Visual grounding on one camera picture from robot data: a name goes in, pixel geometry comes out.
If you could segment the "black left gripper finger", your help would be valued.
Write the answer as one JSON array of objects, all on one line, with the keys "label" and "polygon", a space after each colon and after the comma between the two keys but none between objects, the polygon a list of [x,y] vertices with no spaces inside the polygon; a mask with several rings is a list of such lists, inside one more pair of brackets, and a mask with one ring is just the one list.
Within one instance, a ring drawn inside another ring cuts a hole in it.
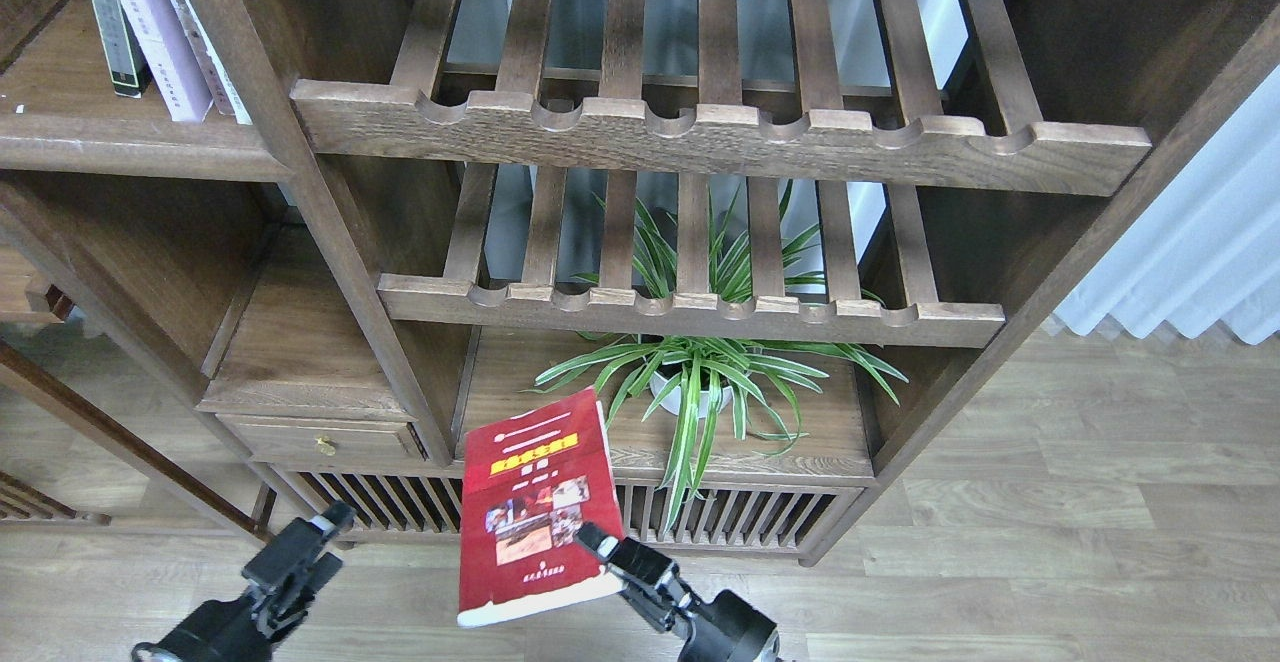
[{"label": "black left gripper finger", "polygon": [[242,569],[242,576],[261,593],[319,592],[343,566],[326,545],[353,520],[355,510],[340,501],[311,519],[294,519]]}]

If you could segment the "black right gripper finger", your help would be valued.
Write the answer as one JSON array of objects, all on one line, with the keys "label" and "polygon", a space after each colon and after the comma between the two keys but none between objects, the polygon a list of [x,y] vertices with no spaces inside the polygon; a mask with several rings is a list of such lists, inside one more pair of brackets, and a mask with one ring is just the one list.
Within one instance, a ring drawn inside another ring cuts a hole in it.
[{"label": "black right gripper finger", "polygon": [[684,604],[678,563],[666,553],[631,537],[612,537],[593,522],[585,522],[575,539],[623,581],[620,594],[632,607]]}]

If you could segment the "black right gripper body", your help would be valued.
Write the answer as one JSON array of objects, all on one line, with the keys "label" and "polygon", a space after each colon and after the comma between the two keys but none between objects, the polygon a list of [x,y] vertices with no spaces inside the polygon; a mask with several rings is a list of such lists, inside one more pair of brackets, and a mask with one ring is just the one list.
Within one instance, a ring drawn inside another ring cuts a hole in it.
[{"label": "black right gripper body", "polygon": [[681,576],[650,585],[628,574],[620,593],[655,631],[684,642],[680,661],[778,661],[777,624],[724,589],[707,602]]}]

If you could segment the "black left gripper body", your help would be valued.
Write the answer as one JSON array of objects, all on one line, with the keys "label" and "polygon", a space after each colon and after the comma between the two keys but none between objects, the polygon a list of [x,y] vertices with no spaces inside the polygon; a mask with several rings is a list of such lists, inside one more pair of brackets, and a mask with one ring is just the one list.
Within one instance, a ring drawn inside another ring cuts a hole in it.
[{"label": "black left gripper body", "polygon": [[316,594],[342,569],[324,552],[260,552],[234,601],[205,601],[159,643],[140,642],[133,661],[269,661],[307,617]]}]

